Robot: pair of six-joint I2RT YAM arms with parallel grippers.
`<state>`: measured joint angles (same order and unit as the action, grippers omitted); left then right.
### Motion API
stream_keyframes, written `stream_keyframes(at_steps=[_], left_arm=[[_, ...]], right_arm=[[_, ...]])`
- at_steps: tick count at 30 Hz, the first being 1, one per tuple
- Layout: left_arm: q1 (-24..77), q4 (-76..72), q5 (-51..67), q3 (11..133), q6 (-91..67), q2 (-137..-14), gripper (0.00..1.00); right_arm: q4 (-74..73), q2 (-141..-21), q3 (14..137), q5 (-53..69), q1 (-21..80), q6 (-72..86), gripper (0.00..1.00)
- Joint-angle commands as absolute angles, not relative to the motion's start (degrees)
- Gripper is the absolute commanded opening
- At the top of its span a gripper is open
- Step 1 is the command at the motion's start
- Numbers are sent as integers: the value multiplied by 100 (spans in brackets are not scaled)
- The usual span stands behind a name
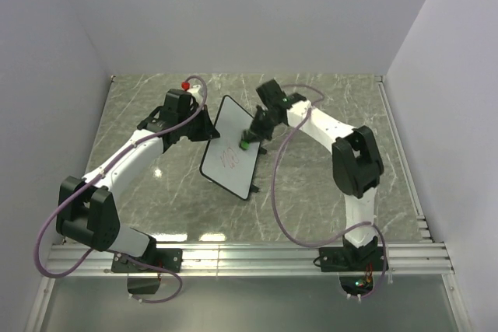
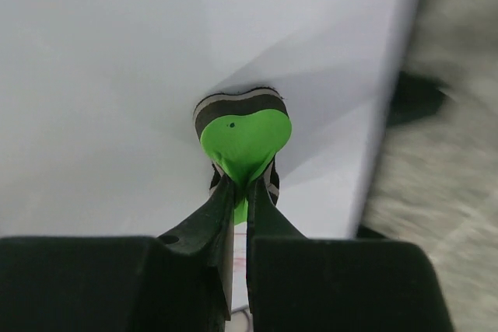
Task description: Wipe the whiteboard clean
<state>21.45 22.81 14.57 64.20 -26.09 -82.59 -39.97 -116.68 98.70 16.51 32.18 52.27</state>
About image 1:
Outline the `white board black frame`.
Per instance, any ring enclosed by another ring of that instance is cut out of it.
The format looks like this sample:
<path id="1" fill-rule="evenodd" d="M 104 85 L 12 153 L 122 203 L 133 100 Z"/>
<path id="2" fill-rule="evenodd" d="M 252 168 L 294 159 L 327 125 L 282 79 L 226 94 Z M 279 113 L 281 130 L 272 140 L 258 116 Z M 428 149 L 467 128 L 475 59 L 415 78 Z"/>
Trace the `white board black frame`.
<path id="1" fill-rule="evenodd" d="M 220 137 L 207 143 L 199 168 L 203 177 L 243 201 L 259 192 L 253 179 L 260 145 L 250 143 L 247 149 L 240 147 L 243 131 L 249 128 L 252 120 L 253 116 L 247 110 L 225 95 L 214 123 Z"/>

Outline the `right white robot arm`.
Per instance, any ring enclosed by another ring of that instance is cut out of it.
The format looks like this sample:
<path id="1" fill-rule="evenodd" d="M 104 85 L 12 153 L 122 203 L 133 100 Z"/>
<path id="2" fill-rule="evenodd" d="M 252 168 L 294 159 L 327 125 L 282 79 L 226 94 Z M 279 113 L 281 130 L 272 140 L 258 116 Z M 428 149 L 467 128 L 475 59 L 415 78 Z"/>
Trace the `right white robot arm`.
<path id="1" fill-rule="evenodd" d="M 284 124 L 292 131 L 282 142 L 275 157 L 271 178 L 271 202 L 275 220 L 282 233 L 293 243 L 305 247 L 320 247 L 320 243 L 301 243 L 285 229 L 276 207 L 275 182 L 283 152 L 297 131 L 302 131 L 320 145 L 332 158 L 332 177 L 345 197 L 346 229 L 338 236 L 343 240 L 345 264 L 359 270 L 370 262 L 381 234 L 374 228 L 374 202 L 384 173 L 384 164 L 373 131 L 362 126 L 344 124 L 316 107 L 300 95 L 286 95 L 281 89 L 257 90 L 263 105 L 258 106 L 250 127 L 243 132 L 240 147 L 270 140 L 274 128 Z"/>

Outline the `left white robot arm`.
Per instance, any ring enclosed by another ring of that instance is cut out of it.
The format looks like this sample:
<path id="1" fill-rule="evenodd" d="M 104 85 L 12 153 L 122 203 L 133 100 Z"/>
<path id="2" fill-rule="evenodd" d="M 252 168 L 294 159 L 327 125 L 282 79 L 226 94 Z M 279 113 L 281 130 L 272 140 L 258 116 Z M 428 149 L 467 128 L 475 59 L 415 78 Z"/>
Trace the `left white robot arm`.
<path id="1" fill-rule="evenodd" d="M 181 138 L 205 142 L 218 137 L 204 105 L 157 107 L 101 166 L 81 178 L 70 176 L 63 181 L 57 232 L 92 250 L 127 255 L 139 271 L 153 269 L 156 240 L 121 223 L 117 201 L 139 173 Z"/>

